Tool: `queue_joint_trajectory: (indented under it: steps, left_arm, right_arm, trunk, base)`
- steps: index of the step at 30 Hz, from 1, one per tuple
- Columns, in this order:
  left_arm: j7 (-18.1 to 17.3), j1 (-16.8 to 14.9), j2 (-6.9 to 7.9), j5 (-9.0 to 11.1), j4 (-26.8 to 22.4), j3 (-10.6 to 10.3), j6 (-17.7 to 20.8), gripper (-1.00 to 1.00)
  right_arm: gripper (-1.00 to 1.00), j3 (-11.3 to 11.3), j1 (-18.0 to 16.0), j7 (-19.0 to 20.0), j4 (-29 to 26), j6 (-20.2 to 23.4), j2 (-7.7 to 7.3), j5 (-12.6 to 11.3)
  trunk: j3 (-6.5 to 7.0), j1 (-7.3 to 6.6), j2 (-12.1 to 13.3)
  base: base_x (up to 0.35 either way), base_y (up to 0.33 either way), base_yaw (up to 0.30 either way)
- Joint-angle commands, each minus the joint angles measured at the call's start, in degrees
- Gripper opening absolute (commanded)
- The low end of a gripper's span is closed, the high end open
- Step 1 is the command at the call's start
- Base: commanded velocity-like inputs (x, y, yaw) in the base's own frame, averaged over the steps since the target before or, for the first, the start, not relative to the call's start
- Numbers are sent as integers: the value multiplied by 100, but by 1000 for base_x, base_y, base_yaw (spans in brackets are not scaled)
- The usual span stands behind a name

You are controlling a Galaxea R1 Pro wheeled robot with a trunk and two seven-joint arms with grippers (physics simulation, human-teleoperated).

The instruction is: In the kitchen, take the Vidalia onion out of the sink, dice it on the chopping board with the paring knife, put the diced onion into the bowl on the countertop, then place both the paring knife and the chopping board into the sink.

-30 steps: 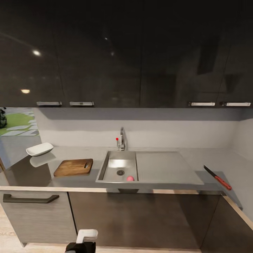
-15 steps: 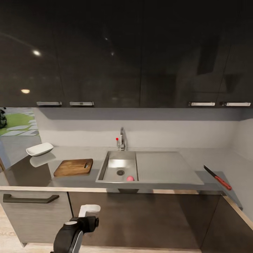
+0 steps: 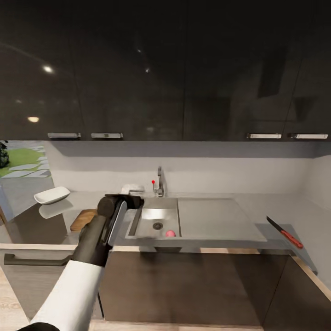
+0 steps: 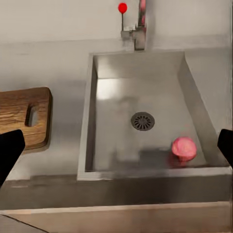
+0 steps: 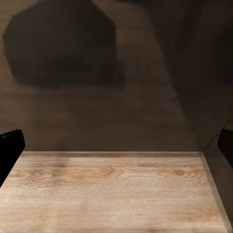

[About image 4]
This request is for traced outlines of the vidalia onion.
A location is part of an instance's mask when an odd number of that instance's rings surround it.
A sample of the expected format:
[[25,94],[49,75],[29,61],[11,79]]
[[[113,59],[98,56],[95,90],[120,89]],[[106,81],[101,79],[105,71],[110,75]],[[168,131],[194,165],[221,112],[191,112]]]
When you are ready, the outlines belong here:
[[184,165],[185,162],[195,158],[197,147],[193,140],[188,137],[181,137],[172,144],[173,155]]

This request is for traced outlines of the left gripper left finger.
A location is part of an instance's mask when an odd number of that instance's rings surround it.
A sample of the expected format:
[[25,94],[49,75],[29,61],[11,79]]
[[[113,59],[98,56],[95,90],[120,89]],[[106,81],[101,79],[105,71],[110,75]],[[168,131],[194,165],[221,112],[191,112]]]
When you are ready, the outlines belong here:
[[0,187],[25,148],[20,129],[0,134]]

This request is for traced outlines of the cutting board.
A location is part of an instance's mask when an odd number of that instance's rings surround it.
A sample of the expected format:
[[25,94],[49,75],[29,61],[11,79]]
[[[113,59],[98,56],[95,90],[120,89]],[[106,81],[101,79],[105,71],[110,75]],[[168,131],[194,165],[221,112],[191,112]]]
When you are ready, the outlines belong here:
[[[33,106],[39,105],[37,123],[28,127]],[[43,147],[49,139],[51,92],[48,87],[0,92],[0,134],[20,129],[24,150]]]

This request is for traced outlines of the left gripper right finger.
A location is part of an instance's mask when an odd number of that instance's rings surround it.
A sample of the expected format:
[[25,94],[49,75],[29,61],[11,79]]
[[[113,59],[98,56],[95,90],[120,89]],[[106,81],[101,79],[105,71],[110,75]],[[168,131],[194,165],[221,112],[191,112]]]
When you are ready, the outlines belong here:
[[233,131],[221,129],[217,146],[233,168]]

